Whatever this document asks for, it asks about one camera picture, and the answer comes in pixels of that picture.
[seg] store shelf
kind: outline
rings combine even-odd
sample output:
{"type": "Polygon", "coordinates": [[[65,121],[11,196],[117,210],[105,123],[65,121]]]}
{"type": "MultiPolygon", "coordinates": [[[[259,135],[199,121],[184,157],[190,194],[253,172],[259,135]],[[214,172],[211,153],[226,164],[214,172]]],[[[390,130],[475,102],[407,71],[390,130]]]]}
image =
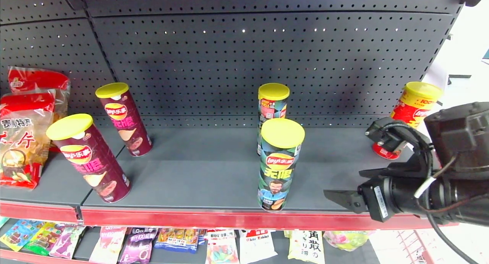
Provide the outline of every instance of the store shelf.
{"type": "MultiPolygon", "coordinates": [[[[100,128],[112,152],[124,147],[114,128],[100,128]]],[[[39,185],[32,191],[2,187],[0,215],[18,219],[77,222],[75,208],[90,193],[90,186],[61,153],[50,152],[39,185]]]]}
{"type": "MultiPolygon", "coordinates": [[[[0,236],[10,229],[16,222],[16,219],[11,219],[0,230],[0,236]]],[[[87,229],[82,237],[75,255],[72,260],[58,259],[53,257],[44,257],[31,253],[29,250],[21,249],[20,252],[13,252],[10,248],[0,243],[0,257],[3,259],[16,259],[21,262],[29,262],[35,264],[86,264],[90,258],[91,252],[95,247],[99,238],[100,228],[87,229]]],[[[287,259],[289,240],[283,236],[282,231],[272,233],[274,240],[275,251],[278,255],[257,262],[257,264],[300,264],[302,261],[295,259],[287,259]]],[[[324,254],[327,263],[349,263],[349,264],[378,264],[377,255],[372,248],[372,244],[367,242],[362,247],[354,252],[345,252],[330,246],[325,240],[324,254]]],[[[239,240],[236,240],[239,251],[239,240]]],[[[206,246],[200,245],[196,254],[170,252],[162,249],[153,248],[150,264],[202,264],[206,261],[206,246]]]]}
{"type": "MultiPolygon", "coordinates": [[[[199,228],[413,229],[429,227],[413,215],[381,224],[328,201],[323,189],[356,189],[359,170],[386,167],[362,128],[307,128],[284,211],[257,203],[259,158],[255,128],[150,128],[154,148],[117,157],[132,180],[128,196],[106,204],[91,193],[82,205],[86,225],[199,228]]],[[[405,161],[409,152],[399,159],[405,161]]]]}

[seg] plastic packaging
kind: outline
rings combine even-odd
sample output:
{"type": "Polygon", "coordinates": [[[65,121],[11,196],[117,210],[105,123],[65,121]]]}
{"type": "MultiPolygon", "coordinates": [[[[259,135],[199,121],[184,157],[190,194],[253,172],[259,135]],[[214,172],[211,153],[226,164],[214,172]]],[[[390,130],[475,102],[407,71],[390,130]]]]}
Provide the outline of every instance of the plastic packaging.
{"type": "Polygon", "coordinates": [[[51,125],[47,135],[106,203],[121,200],[129,179],[88,114],[75,114],[51,125]]]}
{"type": "Polygon", "coordinates": [[[152,241],[157,234],[156,228],[131,228],[119,263],[148,264],[151,258],[152,241]]]}
{"type": "Polygon", "coordinates": [[[333,247],[353,252],[367,243],[375,231],[325,231],[323,237],[333,247]]]}
{"type": "Polygon", "coordinates": [[[129,92],[129,85],[110,83],[97,89],[95,94],[126,143],[129,153],[132,156],[148,153],[152,148],[151,140],[129,92]]]}
{"type": "MultiPolygon", "coordinates": [[[[443,90],[433,84],[411,81],[404,87],[404,91],[394,107],[391,117],[395,120],[401,120],[413,128],[417,128],[442,95],[443,90]]],[[[378,144],[374,144],[372,150],[388,160],[395,160],[400,155],[400,151],[389,152],[378,144]]]]}
{"type": "Polygon", "coordinates": [[[37,234],[42,225],[44,225],[44,222],[18,220],[12,228],[0,237],[0,241],[13,251],[18,252],[29,242],[32,236],[37,234]]]}
{"type": "Polygon", "coordinates": [[[54,90],[0,100],[0,185],[33,189],[47,160],[54,90]]]}
{"type": "Polygon", "coordinates": [[[66,226],[52,247],[49,255],[52,257],[72,259],[78,241],[85,231],[84,226],[66,226]]]}
{"type": "Polygon", "coordinates": [[[126,227],[105,226],[100,229],[100,238],[90,255],[90,262],[116,264],[122,249],[126,227]]]}
{"type": "MultiPolygon", "coordinates": [[[[70,79],[64,74],[38,68],[23,68],[9,66],[8,82],[12,93],[38,93],[39,90],[54,89],[55,105],[53,121],[66,117],[68,98],[70,97],[70,79]]],[[[58,151],[52,144],[51,151],[58,151]]]]}
{"type": "Polygon", "coordinates": [[[8,217],[0,216],[0,228],[3,227],[3,225],[5,225],[5,223],[7,223],[8,220],[9,220],[8,217]]]}
{"type": "Polygon", "coordinates": [[[206,264],[240,264],[234,230],[207,232],[206,264]]]}
{"type": "Polygon", "coordinates": [[[174,252],[197,252],[199,230],[162,228],[159,231],[155,248],[174,252]]]}
{"type": "Polygon", "coordinates": [[[51,249],[63,231],[64,226],[53,222],[46,222],[33,236],[29,243],[26,244],[26,249],[38,255],[48,256],[51,249]]]}
{"type": "Polygon", "coordinates": [[[248,264],[277,255],[268,230],[240,230],[240,262],[248,264]]]}
{"type": "Polygon", "coordinates": [[[289,88],[281,83],[266,83],[258,88],[258,155],[262,154],[263,123],[268,119],[285,118],[289,94],[289,88]]]}
{"type": "Polygon", "coordinates": [[[205,229],[199,230],[199,241],[198,241],[199,245],[206,243],[206,235],[207,235],[207,230],[205,230],[205,229]]]}
{"type": "Polygon", "coordinates": [[[293,231],[290,236],[287,258],[325,264],[323,238],[321,236],[321,231],[293,231]]]}
{"type": "Polygon", "coordinates": [[[263,124],[258,203],[264,210],[279,211],[286,205],[304,136],[304,128],[292,120],[263,124]]]}

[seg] red snack bag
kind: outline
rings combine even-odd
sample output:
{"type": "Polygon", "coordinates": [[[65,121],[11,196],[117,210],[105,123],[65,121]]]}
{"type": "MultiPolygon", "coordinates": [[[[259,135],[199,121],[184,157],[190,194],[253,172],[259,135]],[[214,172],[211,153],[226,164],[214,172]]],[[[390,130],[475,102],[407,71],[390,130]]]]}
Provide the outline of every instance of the red snack bag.
{"type": "MultiPolygon", "coordinates": [[[[70,79],[64,74],[39,68],[9,66],[8,83],[14,94],[21,92],[39,93],[41,90],[54,89],[56,91],[56,102],[53,121],[66,117],[71,84],[70,79]]],[[[49,150],[59,151],[54,144],[51,144],[49,150]]]]}
{"type": "Polygon", "coordinates": [[[55,91],[7,94],[0,100],[0,185],[33,189],[49,152],[55,91]]]}

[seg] yellow plastic lid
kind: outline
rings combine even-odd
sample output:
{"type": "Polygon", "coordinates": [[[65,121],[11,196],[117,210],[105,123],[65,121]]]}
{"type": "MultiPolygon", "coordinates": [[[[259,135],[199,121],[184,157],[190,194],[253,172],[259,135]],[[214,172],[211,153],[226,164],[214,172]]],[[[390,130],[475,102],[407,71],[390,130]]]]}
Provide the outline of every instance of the yellow plastic lid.
{"type": "Polygon", "coordinates": [[[405,90],[419,97],[438,100],[443,95],[443,90],[430,83],[411,81],[406,84],[405,90]]]}
{"type": "Polygon", "coordinates": [[[87,130],[92,124],[92,116],[83,113],[74,114],[54,122],[46,130],[46,135],[51,140],[60,141],[75,137],[87,130]]]}
{"type": "Polygon", "coordinates": [[[95,95],[99,98],[107,99],[109,97],[121,95],[127,90],[129,90],[129,85],[127,85],[127,83],[109,83],[99,87],[95,91],[95,95]]]}
{"type": "Polygon", "coordinates": [[[283,100],[289,94],[289,88],[281,83],[266,83],[258,88],[258,100],[283,100]]]}
{"type": "Polygon", "coordinates": [[[302,125],[283,118],[267,120],[262,125],[262,138],[274,147],[291,149],[302,144],[306,132],[302,125]]]}

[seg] red base of can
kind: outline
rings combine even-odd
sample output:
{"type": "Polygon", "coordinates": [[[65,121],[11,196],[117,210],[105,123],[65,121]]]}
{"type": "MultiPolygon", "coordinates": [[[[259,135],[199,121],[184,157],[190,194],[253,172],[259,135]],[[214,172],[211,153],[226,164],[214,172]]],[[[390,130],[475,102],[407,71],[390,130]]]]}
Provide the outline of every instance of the red base of can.
{"type": "Polygon", "coordinates": [[[378,156],[381,156],[382,158],[385,158],[387,160],[396,160],[399,158],[400,151],[396,152],[389,152],[383,149],[381,146],[378,144],[373,144],[372,145],[372,150],[377,153],[378,156]]]}

